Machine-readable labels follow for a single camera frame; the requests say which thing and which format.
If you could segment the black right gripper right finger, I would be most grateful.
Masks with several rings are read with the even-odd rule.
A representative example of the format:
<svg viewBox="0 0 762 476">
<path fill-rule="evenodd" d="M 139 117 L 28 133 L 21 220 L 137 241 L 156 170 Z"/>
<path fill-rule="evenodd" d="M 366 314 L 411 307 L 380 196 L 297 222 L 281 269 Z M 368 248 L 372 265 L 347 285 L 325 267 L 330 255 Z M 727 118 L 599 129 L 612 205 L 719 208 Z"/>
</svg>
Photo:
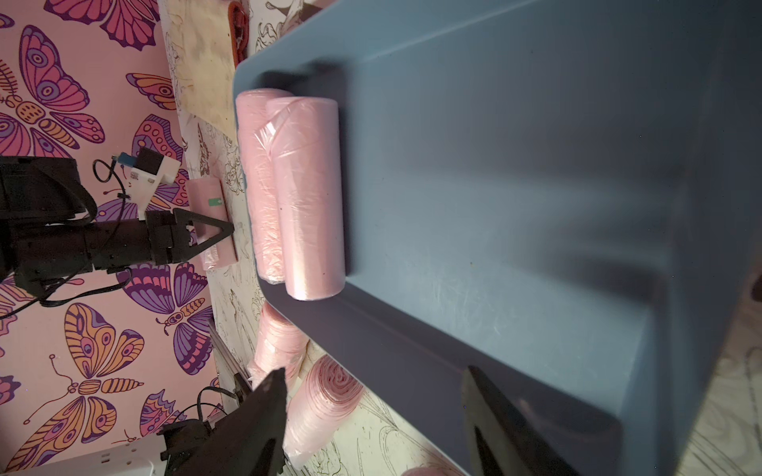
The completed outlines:
<svg viewBox="0 0 762 476">
<path fill-rule="evenodd" d="M 473 475 L 575 475 L 479 368 L 462 374 L 462 404 Z"/>
</svg>

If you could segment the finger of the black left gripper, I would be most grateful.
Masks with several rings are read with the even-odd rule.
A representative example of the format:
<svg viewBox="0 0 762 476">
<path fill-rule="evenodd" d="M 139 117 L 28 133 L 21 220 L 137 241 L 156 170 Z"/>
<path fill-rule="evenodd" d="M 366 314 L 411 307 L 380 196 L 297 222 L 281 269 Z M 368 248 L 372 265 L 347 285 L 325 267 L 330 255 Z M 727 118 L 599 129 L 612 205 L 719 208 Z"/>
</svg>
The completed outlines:
<svg viewBox="0 0 762 476">
<path fill-rule="evenodd" d="M 234 225 L 223 219 L 209 217 L 190 210 L 173 211 L 175 263 L 191 261 L 200 256 L 202 265 L 232 265 L 235 263 Z"/>
</svg>

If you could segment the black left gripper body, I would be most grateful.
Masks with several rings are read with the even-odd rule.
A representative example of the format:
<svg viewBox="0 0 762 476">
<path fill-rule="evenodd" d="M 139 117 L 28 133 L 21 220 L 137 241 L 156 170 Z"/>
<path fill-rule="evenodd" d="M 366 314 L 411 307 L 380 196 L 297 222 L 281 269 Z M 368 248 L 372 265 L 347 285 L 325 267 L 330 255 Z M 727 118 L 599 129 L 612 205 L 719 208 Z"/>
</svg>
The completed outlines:
<svg viewBox="0 0 762 476">
<path fill-rule="evenodd" d="M 160 249 L 174 244 L 173 212 L 148 211 L 144 220 L 123 210 L 109 221 L 96 216 L 76 160 L 3 157 L 1 278 L 13 277 L 17 287 L 46 298 L 65 278 L 175 261 Z"/>
</svg>

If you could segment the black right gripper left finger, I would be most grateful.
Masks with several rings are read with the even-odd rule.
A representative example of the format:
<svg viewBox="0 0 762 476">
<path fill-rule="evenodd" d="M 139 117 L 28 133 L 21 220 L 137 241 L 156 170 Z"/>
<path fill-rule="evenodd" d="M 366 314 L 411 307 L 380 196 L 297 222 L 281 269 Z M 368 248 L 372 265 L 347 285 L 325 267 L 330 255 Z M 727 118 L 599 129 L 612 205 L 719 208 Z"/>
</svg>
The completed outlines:
<svg viewBox="0 0 762 476">
<path fill-rule="evenodd" d="M 174 475 L 280 475 L 288 388 L 274 370 L 215 426 L 202 420 L 172 425 Z"/>
</svg>

